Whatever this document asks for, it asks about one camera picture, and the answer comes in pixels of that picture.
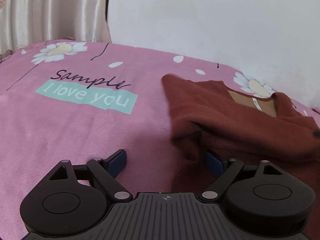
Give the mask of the pink floral bed sheet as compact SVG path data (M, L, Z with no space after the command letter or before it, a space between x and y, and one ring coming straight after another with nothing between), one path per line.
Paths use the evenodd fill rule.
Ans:
M116 44L50 41L1 63L1 238L27 231L20 204L61 160L84 164L118 149L130 192L200 193L212 176L172 144L162 77L222 81L236 98L266 98L272 88L232 67Z

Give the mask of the cream floral satin curtain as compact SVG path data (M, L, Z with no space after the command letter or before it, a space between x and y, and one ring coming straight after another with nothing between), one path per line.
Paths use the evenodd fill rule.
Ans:
M37 42L109 42L108 0L1 0L1 54Z

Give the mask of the dark red knit sweater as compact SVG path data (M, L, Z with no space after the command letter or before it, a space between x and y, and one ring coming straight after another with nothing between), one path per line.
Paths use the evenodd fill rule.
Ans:
M206 152L246 165L268 160L313 189L316 201L303 231L244 231L232 224L219 204L180 198L193 226L223 239L319 239L319 138L313 118L295 110L283 93L257 99L221 81L193 82L174 75L162 79L171 117L172 142L184 162L173 180L180 191L200 194L215 181L202 161Z

